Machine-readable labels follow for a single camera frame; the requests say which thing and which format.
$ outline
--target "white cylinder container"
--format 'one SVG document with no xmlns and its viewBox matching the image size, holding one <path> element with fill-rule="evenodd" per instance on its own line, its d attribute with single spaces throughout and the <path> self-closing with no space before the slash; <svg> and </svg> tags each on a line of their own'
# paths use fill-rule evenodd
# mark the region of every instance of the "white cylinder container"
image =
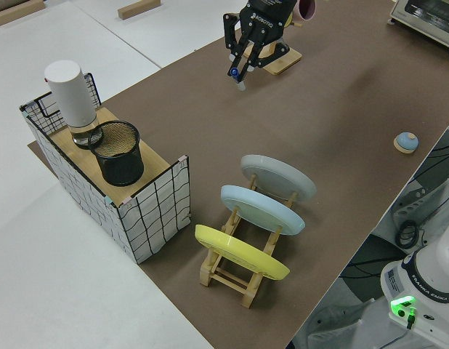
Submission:
<svg viewBox="0 0 449 349">
<path fill-rule="evenodd" d="M 72 60 L 58 60 L 45 68 L 44 76 L 74 143 L 86 148 L 98 122 L 81 67 Z"/>
</svg>

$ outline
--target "wooden stand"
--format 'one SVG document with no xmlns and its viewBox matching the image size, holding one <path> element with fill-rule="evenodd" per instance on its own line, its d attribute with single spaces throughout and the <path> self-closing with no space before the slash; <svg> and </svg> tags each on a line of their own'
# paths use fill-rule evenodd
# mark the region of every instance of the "wooden stand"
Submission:
<svg viewBox="0 0 449 349">
<path fill-rule="evenodd" d="M 251 183 L 249 188 L 251 190 L 256 190 L 255 186 L 255 174 L 252 175 Z M 285 205 L 289 208 L 292 207 L 294 200 L 296 199 L 296 193 L 290 197 L 289 200 L 285 203 Z M 228 218 L 226 224 L 222 226 L 222 232 L 226 233 L 230 236 L 234 235 L 238 225 L 240 222 L 240 217 L 238 216 L 238 209 L 234 209 Z M 280 237 L 281 228 L 278 228 L 274 233 L 270 234 L 268 241 L 263 249 L 268 255 L 272 255 L 275 250 L 276 243 Z M 222 256 L 212 249 L 209 249 L 209 253 L 207 254 L 206 259 L 203 261 L 200 271 L 200 280 L 201 284 L 204 286 L 209 286 L 210 281 L 215 279 L 222 284 L 240 292 L 243 294 L 243 298 L 241 300 L 241 305 L 250 308 L 252 301 L 254 300 L 256 293 L 259 290 L 260 283 L 262 282 L 263 275 L 261 273 L 253 273 L 249 282 L 244 281 L 241 278 L 231 274 L 230 272 L 220 268 L 219 264 L 222 261 Z"/>
<path fill-rule="evenodd" d="M 97 109 L 97 120 L 105 121 L 118 120 L 107 108 Z M 141 178 L 131 185 L 116 187 L 108 184 L 100 171 L 95 155 L 88 150 L 80 149 L 73 142 L 70 130 L 65 127 L 50 135 L 60 149 L 76 164 L 81 171 L 111 200 L 120 207 L 121 203 L 147 185 L 152 179 L 169 168 L 169 164 L 163 160 L 151 147 L 142 140 L 139 142 L 139 149 L 144 163 L 144 173 Z"/>
<path fill-rule="evenodd" d="M 0 11 L 0 25 L 12 22 L 18 18 L 30 15 L 45 8 L 43 0 L 29 0 L 23 4 Z"/>
<path fill-rule="evenodd" d="M 271 44 L 268 44 L 265 46 L 262 51 L 260 52 L 259 58 L 268 57 L 275 51 L 276 43 L 272 42 Z M 251 54 L 252 47 L 254 45 L 249 45 L 246 48 L 246 51 L 244 51 L 244 56 L 248 57 Z M 284 72 L 286 69 L 290 68 L 292 65 L 299 62 L 302 58 L 302 54 L 297 52 L 295 49 L 290 49 L 288 53 L 286 53 L 281 58 L 278 58 L 277 60 L 271 62 L 270 64 L 267 64 L 263 67 L 268 73 L 272 75 L 278 75 Z"/>
<path fill-rule="evenodd" d="M 141 0 L 118 9 L 118 16 L 122 20 L 127 20 L 128 18 L 139 15 L 149 9 L 155 9 L 160 5 L 160 0 Z"/>
</svg>

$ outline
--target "robotic arm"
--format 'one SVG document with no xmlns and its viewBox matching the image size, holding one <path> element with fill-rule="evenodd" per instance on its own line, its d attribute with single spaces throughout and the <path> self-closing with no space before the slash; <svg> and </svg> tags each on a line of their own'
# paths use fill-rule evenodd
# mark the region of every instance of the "robotic arm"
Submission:
<svg viewBox="0 0 449 349">
<path fill-rule="evenodd" d="M 239 14 L 223 16 L 224 40 L 231 51 L 232 65 L 227 72 L 239 84 L 246 73 L 255 67 L 263 68 L 289 52 L 282 36 L 284 28 L 291 24 L 293 15 L 298 20 L 309 20 L 315 13 L 315 0 L 248 0 Z M 235 26 L 240 21 L 241 37 L 236 39 Z M 263 47 L 275 43 L 274 51 L 267 57 L 259 57 Z M 246 47 L 254 44 L 251 53 L 238 70 Z"/>
<path fill-rule="evenodd" d="M 389 317 L 449 349 L 449 227 L 436 241 L 381 273 Z"/>
</svg>

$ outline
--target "small round object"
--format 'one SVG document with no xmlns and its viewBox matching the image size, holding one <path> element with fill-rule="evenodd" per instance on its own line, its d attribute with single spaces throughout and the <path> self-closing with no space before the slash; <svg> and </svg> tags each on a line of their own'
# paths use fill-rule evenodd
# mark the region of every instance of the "small round object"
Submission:
<svg viewBox="0 0 449 349">
<path fill-rule="evenodd" d="M 240 167 L 248 180 L 256 175 L 256 186 L 277 198 L 288 200 L 295 192 L 294 201 L 304 201 L 317 192 L 314 182 L 305 174 L 268 156 L 245 155 L 240 160 Z"/>
<path fill-rule="evenodd" d="M 418 138 L 411 132 L 402 132 L 394 139 L 394 147 L 402 153 L 413 153 L 418 147 Z"/>
<path fill-rule="evenodd" d="M 275 232 L 281 229 L 281 235 L 296 235 L 305 228 L 305 222 L 297 213 L 282 203 L 256 191 L 223 185 L 221 192 L 223 204 L 237 215 L 256 226 Z"/>
<path fill-rule="evenodd" d="M 261 273 L 272 280 L 282 280 L 289 274 L 289 269 L 283 263 L 244 241 L 219 230 L 205 225 L 196 225 L 195 238 L 202 245 L 224 258 L 254 273 Z"/>
</svg>

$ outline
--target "table surface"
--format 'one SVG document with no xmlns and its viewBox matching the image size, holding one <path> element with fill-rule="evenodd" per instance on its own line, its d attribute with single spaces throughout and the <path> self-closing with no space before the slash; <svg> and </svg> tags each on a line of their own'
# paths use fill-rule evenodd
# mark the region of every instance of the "table surface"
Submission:
<svg viewBox="0 0 449 349">
<path fill-rule="evenodd" d="M 106 103 L 167 161 L 190 155 L 193 224 L 225 221 L 219 189 L 245 185 L 244 154 L 273 156 L 315 181 L 318 194 L 295 207 L 306 230 L 275 251 L 291 274 L 265 281 L 246 310 L 233 290 L 199 285 L 206 253 L 193 224 L 141 265 L 145 277 L 26 148 L 33 137 L 17 107 L 48 91 L 51 61 L 79 62 L 106 100 L 222 30 L 209 0 L 187 3 L 187 13 L 214 19 L 206 31 L 181 21 L 180 1 L 124 22 L 121 2 L 47 0 L 0 27 L 0 346 L 209 348 L 198 329 L 216 348 L 284 348 L 448 125 L 447 54 L 386 25 L 389 0 L 319 1 L 312 21 L 286 30 L 304 56 L 279 77 L 255 71 L 237 91 L 218 42 Z M 221 1 L 219 11 L 239 3 Z M 194 39 L 177 43 L 182 31 Z M 420 137 L 412 156 L 392 147 L 403 130 Z M 239 234 L 260 242 L 248 225 Z"/>
<path fill-rule="evenodd" d="M 301 62 L 280 76 L 255 70 L 245 92 L 219 40 L 104 103 L 167 161 L 190 157 L 193 224 L 141 268 L 215 348 L 284 348 L 449 125 L 447 52 L 387 25 L 391 6 L 319 1 L 311 22 L 285 31 Z M 412 155 L 393 146 L 404 131 L 420 139 Z M 234 290 L 199 284 L 206 250 L 193 231 L 225 223 L 220 188 L 246 184 L 249 153 L 295 166 L 318 192 L 294 207 L 305 230 L 276 246 L 291 273 L 263 282 L 247 310 Z M 256 230 L 236 236 L 263 246 Z"/>
</svg>

